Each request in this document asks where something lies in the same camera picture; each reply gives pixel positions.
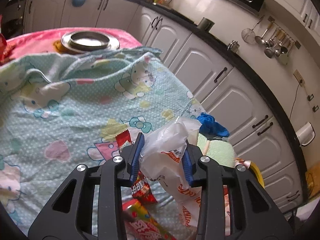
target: electrical socket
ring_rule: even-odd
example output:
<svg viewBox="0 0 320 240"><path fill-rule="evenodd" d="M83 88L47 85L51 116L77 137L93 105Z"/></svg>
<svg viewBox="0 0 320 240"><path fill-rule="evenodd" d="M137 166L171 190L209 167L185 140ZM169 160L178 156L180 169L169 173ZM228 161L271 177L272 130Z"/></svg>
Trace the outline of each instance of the electrical socket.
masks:
<svg viewBox="0 0 320 240"><path fill-rule="evenodd" d="M305 82L304 79L302 78L302 76L300 75L299 71L296 69L296 71L293 73L293 75L296 77L296 79L298 80L298 82L300 82L300 80L302 80L302 83L300 84L300 86L304 87Z"/></svg>

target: black handle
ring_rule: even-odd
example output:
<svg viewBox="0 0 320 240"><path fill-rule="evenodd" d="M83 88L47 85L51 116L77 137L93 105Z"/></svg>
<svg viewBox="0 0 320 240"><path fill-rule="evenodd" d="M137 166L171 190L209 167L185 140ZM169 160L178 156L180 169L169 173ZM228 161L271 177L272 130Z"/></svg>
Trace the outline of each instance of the black handle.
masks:
<svg viewBox="0 0 320 240"><path fill-rule="evenodd" d="M294 200L296 200L298 197L300 197L300 194L298 195L298 196L296 196L294 199L288 199L288 202L292 202L292 201L294 201Z"/></svg>
<svg viewBox="0 0 320 240"><path fill-rule="evenodd" d="M262 119L260 122L258 122L257 124L254 124L253 126L252 126L252 128L256 128L257 126L259 126L260 124L262 124L266 119L268 119L268 115L266 115L265 117L264 117L264 119Z"/></svg>
<svg viewBox="0 0 320 240"><path fill-rule="evenodd" d="M100 10L100 8L101 8L102 1L103 1L103 0L101 0L101 1L100 1L100 4L99 4L99 7L98 7L98 10Z"/></svg>
<svg viewBox="0 0 320 240"><path fill-rule="evenodd" d="M31 13L31 5L32 5L32 1L30 2L30 5L29 5L29 14Z"/></svg>
<svg viewBox="0 0 320 240"><path fill-rule="evenodd" d="M305 14L304 19L303 19L304 23L306 22L307 17L308 17L308 14Z"/></svg>
<svg viewBox="0 0 320 240"><path fill-rule="evenodd" d="M159 17L156 17L156 18L153 19L153 21L151 23L151 28L153 28L153 24L154 24L155 20L157 20L157 19L159 19Z"/></svg>
<svg viewBox="0 0 320 240"><path fill-rule="evenodd" d="M273 126L273 122L271 122L270 125L267 128L265 128L262 132L258 132L258 136L260 136L263 133L265 133L271 126Z"/></svg>
<svg viewBox="0 0 320 240"><path fill-rule="evenodd" d="M163 18L161 18L161 19L157 22L157 24L156 24L156 30L158 29L158 24L159 24L159 22L162 22L162 20L163 20Z"/></svg>
<svg viewBox="0 0 320 240"><path fill-rule="evenodd" d="M107 0L106 2L106 6L103 8L103 10L105 11L106 7L108 6L109 0Z"/></svg>
<svg viewBox="0 0 320 240"><path fill-rule="evenodd" d="M310 19L310 24L308 26L309 29L311 28L311 24L312 24L312 19Z"/></svg>
<svg viewBox="0 0 320 240"><path fill-rule="evenodd" d="M228 70L228 69L225 67L225 68L219 73L219 75L216 77L216 79L215 79L213 82L217 83L218 78L221 77L221 75L222 75L225 71L227 71L227 70Z"/></svg>
<svg viewBox="0 0 320 240"><path fill-rule="evenodd" d="M292 196L289 196L289 197L286 197L287 199L288 198L292 198L292 197L294 197L295 195L297 195L299 193L299 191L297 191L295 194L293 194Z"/></svg>

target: white plastic bag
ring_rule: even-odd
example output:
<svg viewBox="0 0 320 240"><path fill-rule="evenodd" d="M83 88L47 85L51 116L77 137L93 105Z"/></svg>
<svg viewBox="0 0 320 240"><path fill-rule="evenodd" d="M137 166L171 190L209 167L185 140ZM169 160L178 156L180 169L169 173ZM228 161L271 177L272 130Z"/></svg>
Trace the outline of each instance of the white plastic bag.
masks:
<svg viewBox="0 0 320 240"><path fill-rule="evenodd" d="M201 123L178 117L145 138L140 153L140 170L151 181L158 180L178 205L180 221L186 227L198 225L201 188L191 188L185 179L181 158L187 148L190 133Z"/></svg>

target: silver bolt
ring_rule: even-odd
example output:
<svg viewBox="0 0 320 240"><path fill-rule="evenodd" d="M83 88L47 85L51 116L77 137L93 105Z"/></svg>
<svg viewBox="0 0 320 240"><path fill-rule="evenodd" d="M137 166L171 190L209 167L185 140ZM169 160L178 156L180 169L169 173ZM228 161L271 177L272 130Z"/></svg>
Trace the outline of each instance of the silver bolt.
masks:
<svg viewBox="0 0 320 240"><path fill-rule="evenodd" d="M246 167L241 164L241 165L237 165L237 169L238 169L238 171L245 171Z"/></svg>
<svg viewBox="0 0 320 240"><path fill-rule="evenodd" d="M122 160L123 160L123 158L121 156L116 156L116 157L113 158L113 161L115 163L120 163L120 162L122 162Z"/></svg>
<svg viewBox="0 0 320 240"><path fill-rule="evenodd" d="M84 171L85 170L85 165L83 164L80 164L78 167L77 167L77 171Z"/></svg>
<svg viewBox="0 0 320 240"><path fill-rule="evenodd" d="M207 156L202 156L202 157L200 158L200 160L201 160L203 163L208 163L208 162L210 161L210 158L207 157Z"/></svg>

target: countertop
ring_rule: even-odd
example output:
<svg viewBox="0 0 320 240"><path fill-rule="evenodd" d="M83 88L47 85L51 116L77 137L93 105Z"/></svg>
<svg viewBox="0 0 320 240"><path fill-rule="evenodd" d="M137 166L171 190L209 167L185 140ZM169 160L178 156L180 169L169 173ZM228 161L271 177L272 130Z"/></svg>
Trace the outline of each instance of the countertop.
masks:
<svg viewBox="0 0 320 240"><path fill-rule="evenodd" d="M144 7L150 8L151 10L156 11L157 13L168 17L169 19L179 23L186 29L190 30L193 34L198 36L200 39L205 41L209 46L211 46L215 51L217 51L223 58L225 58L233 67L237 68L251 83L251 85L257 90L257 92L264 99L268 107L272 110L275 118L279 122L283 132L286 135L286 138L290 144L291 150L295 157L297 167L300 174L300 181L303 190L303 199L307 201L307 183L305 179L305 172L307 171L306 162L303 156L303 152L300 148L299 140L296 136L296 133L289 121L288 116L283 110L282 106L271 92L269 87L265 82L260 78L260 76L255 73L255 71L236 53L227 50L226 44L218 40L215 36L210 33L204 32L197 28L196 24L186 21L182 17L179 17L169 10L162 8L161 6L153 5L152 3L147 3L145 0L127 0L130 2L138 3Z"/></svg>

